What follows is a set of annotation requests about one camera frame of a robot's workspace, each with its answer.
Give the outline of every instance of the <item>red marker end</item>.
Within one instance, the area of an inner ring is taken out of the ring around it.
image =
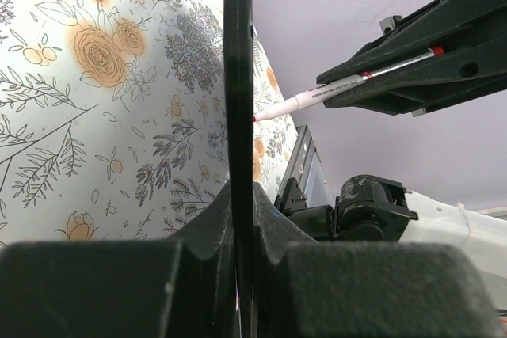
[[[442,47],[432,47],[431,50],[435,56],[444,54],[444,49]]]

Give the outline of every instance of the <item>white marker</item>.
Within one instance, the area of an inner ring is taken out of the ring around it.
[[[399,63],[393,63],[392,65],[383,67],[382,69],[364,71],[361,74],[349,75],[348,77],[340,78],[337,81],[317,86],[314,89],[310,89],[304,93],[297,94],[292,98],[274,104],[266,110],[255,114],[253,116],[253,121],[259,122],[261,120],[273,119],[278,116],[288,114],[289,112],[313,106],[314,104],[321,103],[339,93],[343,93],[352,87],[361,85],[370,79],[379,77],[382,74],[389,73],[393,70],[409,66],[413,63],[418,63],[424,59],[429,59],[431,57],[443,54],[444,49],[442,47],[431,47],[428,48],[427,52],[423,53],[422,55],[416,55],[411,59],[406,59],[404,61],[400,61]]]

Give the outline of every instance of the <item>black vertical bar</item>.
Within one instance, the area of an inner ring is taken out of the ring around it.
[[[254,76],[252,0],[224,0],[223,57],[242,336],[251,337]]]

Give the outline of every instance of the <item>floral tablecloth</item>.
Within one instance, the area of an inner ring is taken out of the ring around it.
[[[166,237],[228,176],[223,0],[0,0],[0,245]],[[282,100],[255,40],[255,110]],[[290,117],[256,123],[274,199]]]

